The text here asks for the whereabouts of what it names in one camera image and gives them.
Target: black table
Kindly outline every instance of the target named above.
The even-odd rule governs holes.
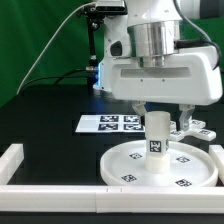
[[[150,110],[179,116],[177,105],[150,104]],[[197,107],[194,118],[217,132],[212,144],[224,144],[223,100]],[[0,109],[0,151],[24,144],[24,162],[9,184],[104,185],[99,162],[109,148],[144,139],[143,133],[78,134],[81,115],[134,114],[130,102],[94,96],[82,85],[40,85],[27,88]],[[192,137],[184,142],[208,149],[211,143]],[[223,223],[209,214],[0,213],[0,223]]]

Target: white cylinder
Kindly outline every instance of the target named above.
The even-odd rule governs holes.
[[[126,0],[128,8],[128,27],[181,20],[173,0]]]
[[[145,115],[147,152],[165,154],[169,147],[170,114],[154,111]]]
[[[167,153],[170,136],[170,114],[154,111],[145,115],[146,164],[151,173],[164,173],[170,168]]]

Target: black cable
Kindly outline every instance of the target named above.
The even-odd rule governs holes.
[[[66,72],[64,75],[59,76],[58,79],[54,82],[54,84],[57,85],[59,82],[61,82],[67,76],[73,75],[78,72],[85,72],[85,71],[86,71],[86,69],[75,69],[75,70]]]
[[[179,14],[179,16],[183,19],[183,21],[185,21],[186,23],[188,23],[194,30],[196,30],[197,32],[199,32],[205,40],[207,41],[211,41],[211,38],[208,36],[207,33],[205,33],[204,30],[202,30],[200,27],[198,27],[196,24],[194,24],[192,21],[190,21],[185,15],[183,15],[180,6],[177,3],[177,0],[173,0],[174,6]]]
[[[216,51],[217,51],[217,54],[218,54],[218,58],[217,58],[216,65],[215,65],[215,67],[213,68],[213,70],[215,70],[215,69],[216,69],[217,67],[219,67],[219,65],[221,64],[222,52],[221,52],[219,46],[218,46],[216,43],[214,43],[214,42],[212,42],[212,41],[207,41],[207,40],[203,40],[203,42],[204,42],[205,44],[212,45],[213,47],[216,48]]]
[[[177,3],[177,0],[173,0],[173,3],[174,3],[174,6],[175,6],[179,16],[183,19],[183,21],[188,23],[194,30],[196,30],[197,32],[199,32],[203,36],[202,43],[212,45],[212,46],[214,46],[216,48],[218,59],[217,59],[217,63],[215,65],[215,67],[213,68],[213,70],[215,70],[221,63],[222,53],[221,53],[221,50],[220,50],[219,46],[211,40],[211,38],[208,36],[208,34],[206,32],[204,32],[201,28],[199,28],[196,24],[194,24],[186,16],[183,15],[183,13],[182,13],[182,11],[180,9],[180,6]]]
[[[74,79],[74,78],[91,78],[93,75],[89,75],[89,76],[66,76],[63,77],[64,79]],[[21,88],[20,92],[22,92],[28,85],[30,85],[31,83],[34,82],[38,82],[38,81],[42,81],[42,80],[47,80],[47,79],[58,79],[61,78],[61,76],[49,76],[49,77],[43,77],[43,78],[37,78],[37,79],[32,79],[29,82],[25,83],[23,85],[23,87]]]

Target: green backdrop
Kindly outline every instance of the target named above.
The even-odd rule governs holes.
[[[31,65],[61,22],[84,0],[1,0],[0,106],[10,100]],[[224,18],[199,20],[224,52]],[[197,37],[189,27],[186,37]],[[97,52],[103,56],[103,30],[96,33]],[[88,63],[85,18],[75,16],[62,29],[31,78],[61,75]]]

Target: white cylindrical object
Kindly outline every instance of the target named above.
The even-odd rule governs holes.
[[[154,111],[145,115],[147,152],[165,154],[169,147],[170,114]]]
[[[182,13],[189,19],[200,18],[200,3],[201,0],[181,0],[180,8]]]
[[[145,168],[150,173],[160,174],[165,173],[170,169],[170,155],[166,153],[165,155],[157,156],[151,153],[146,153],[145,158]]]
[[[126,0],[127,26],[181,20],[172,0]]]
[[[169,170],[170,156],[167,153],[170,136],[170,114],[154,111],[145,115],[146,164],[151,173]]]

